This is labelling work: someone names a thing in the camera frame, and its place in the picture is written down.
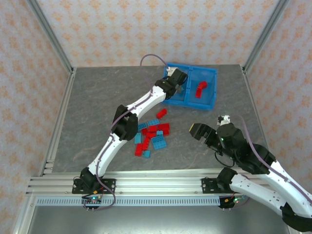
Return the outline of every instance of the red lego brick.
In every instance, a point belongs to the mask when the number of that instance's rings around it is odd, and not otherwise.
[[[161,119],[163,118],[165,115],[167,114],[167,109],[164,108],[161,111],[158,112],[158,114],[156,115],[156,118]]]
[[[148,137],[146,137],[145,139],[144,139],[144,142],[143,142],[143,146],[142,146],[142,150],[147,150],[148,149],[148,145],[149,145],[149,143],[150,143],[150,138],[148,138]]]
[[[167,129],[167,130],[163,130],[163,131],[162,131],[162,134],[163,134],[164,136],[168,136],[168,135],[170,135],[170,131],[169,131],[169,129]]]
[[[147,131],[149,133],[155,133],[155,132],[157,132],[157,126],[158,125],[149,126]]]
[[[153,138],[153,137],[156,137],[156,136],[157,136],[156,133],[147,133],[147,134],[146,134],[146,137],[149,138],[149,139],[151,139],[151,138]]]
[[[205,89],[205,88],[207,88],[208,87],[208,84],[207,84],[207,82],[205,82],[205,81],[202,81],[201,83],[199,83],[199,85],[198,85],[198,88],[200,88],[200,89]]]
[[[202,89],[199,89],[199,88],[198,88],[198,89],[196,90],[195,97],[196,97],[196,98],[201,98],[201,92],[202,92],[202,91],[203,91]]]
[[[143,135],[146,135],[146,134],[147,134],[147,128],[141,129],[141,133],[142,133]]]
[[[142,152],[143,152],[143,144],[139,143],[139,144],[136,145],[135,156],[141,157],[142,156]]]
[[[164,131],[164,130],[170,130],[170,124],[169,123],[162,123],[158,125],[158,130]]]

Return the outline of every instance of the blue tray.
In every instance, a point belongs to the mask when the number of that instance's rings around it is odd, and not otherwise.
[[[177,63],[168,63],[169,67],[177,67],[189,77],[187,82],[182,85],[182,92],[176,93],[169,100],[163,103],[191,107],[200,110],[212,110],[215,106],[216,99],[216,81],[217,70],[206,67],[195,67],[190,65],[182,65]],[[166,67],[164,69],[164,77],[167,76]],[[201,98],[196,98],[196,90],[200,82],[206,81],[208,87],[203,89]]]

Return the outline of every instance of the patterned wall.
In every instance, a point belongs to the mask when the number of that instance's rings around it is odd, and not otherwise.
[[[270,149],[312,192],[312,1],[292,0],[248,78]]]
[[[278,0],[39,0],[73,66],[244,64]],[[145,65],[161,65],[148,58]]]
[[[26,1],[0,1],[0,233],[39,172],[67,76]]]

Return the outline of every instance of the wallpaper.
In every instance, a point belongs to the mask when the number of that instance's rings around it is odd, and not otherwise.
[[[39,0],[73,66],[244,64],[278,0]],[[149,57],[144,65],[161,65]]]
[[[312,193],[312,1],[292,0],[248,79],[273,154]]]
[[[0,233],[39,172],[67,72],[25,0],[0,1]]]

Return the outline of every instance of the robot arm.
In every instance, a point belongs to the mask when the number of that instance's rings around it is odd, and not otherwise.
[[[177,68],[168,68],[167,71],[168,76],[157,80],[152,89],[139,100],[128,106],[120,105],[117,108],[112,131],[106,144],[95,160],[80,173],[80,180],[89,191],[99,189],[97,177],[102,177],[105,174],[118,150],[135,137],[140,118],[164,99],[170,99],[179,86],[187,80],[187,74]]]
[[[230,168],[224,168],[219,174],[218,187],[246,194],[280,214],[294,229],[311,231],[312,195],[286,173],[265,147],[253,144],[252,149],[229,116],[219,117],[218,125],[220,127],[214,130],[206,124],[196,123],[190,133],[197,140],[203,138],[204,143],[219,155],[229,156],[244,171],[267,181],[275,191],[252,183]]]

